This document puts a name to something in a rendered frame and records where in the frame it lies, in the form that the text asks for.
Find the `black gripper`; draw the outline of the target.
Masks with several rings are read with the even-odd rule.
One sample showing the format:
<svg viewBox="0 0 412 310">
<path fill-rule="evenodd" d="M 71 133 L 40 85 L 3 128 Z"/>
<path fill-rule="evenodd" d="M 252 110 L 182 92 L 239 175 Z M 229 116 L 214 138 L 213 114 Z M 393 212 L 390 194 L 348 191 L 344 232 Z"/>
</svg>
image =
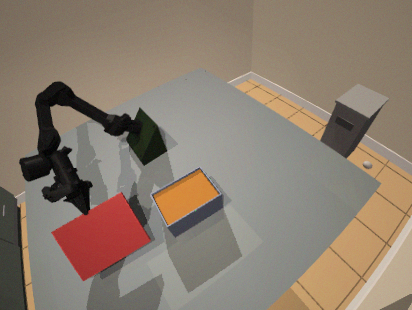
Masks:
<svg viewBox="0 0 412 310">
<path fill-rule="evenodd" d="M 77 175 L 77 168 L 74 168 L 73 165 L 57 170 L 54 174 L 54 179 L 58 179 L 62 187 L 52 192 L 53 201 L 56 202 L 67 195 L 64 202 L 72 203 L 84 215 L 88 214 L 90 210 L 89 188 L 93 187 L 91 181 L 80 179 Z"/>
</svg>

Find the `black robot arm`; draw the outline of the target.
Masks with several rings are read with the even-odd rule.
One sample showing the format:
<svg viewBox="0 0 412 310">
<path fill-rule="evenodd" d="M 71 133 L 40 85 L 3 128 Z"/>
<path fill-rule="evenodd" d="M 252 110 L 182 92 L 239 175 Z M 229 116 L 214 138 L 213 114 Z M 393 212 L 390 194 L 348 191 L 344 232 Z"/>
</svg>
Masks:
<svg viewBox="0 0 412 310">
<path fill-rule="evenodd" d="M 142 123 L 139 119 L 131 120 L 129 114 L 125 113 L 121 116 L 111 115 L 99 110 L 92 104 L 77 97 L 70 87 L 62 81 L 53 82 L 44 91 L 37 94 L 35 101 L 36 114 L 38 118 L 39 138 L 38 138 L 38 155 L 28 158 L 20 158 L 19 164 L 24 179 L 34 181 L 42 176 L 48 176 L 52 169 L 54 173 L 62 168 L 72 165 L 68 158 L 68 154 L 72 149 L 63 147 L 57 150 L 61 137 L 58 134 L 52 123 L 51 109 L 54 105 L 72 107 L 74 110 L 81 112 L 87 117 L 95 120 L 103 125 L 104 131 L 111 136 L 117 137 L 123 135 L 124 132 L 139 134 Z M 45 200 L 53 203 L 51 194 L 54 190 L 62 187 L 62 184 L 57 180 L 49 186 L 44 186 L 41 190 Z"/>
</svg>

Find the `red lid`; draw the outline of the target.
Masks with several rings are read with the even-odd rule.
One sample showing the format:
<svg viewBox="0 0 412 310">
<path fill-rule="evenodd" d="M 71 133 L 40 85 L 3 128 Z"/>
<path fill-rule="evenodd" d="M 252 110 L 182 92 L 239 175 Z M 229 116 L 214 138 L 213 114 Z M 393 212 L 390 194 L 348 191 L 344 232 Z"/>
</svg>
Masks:
<svg viewBox="0 0 412 310">
<path fill-rule="evenodd" d="M 122 192 L 51 233 L 83 281 L 151 242 Z"/>
</svg>

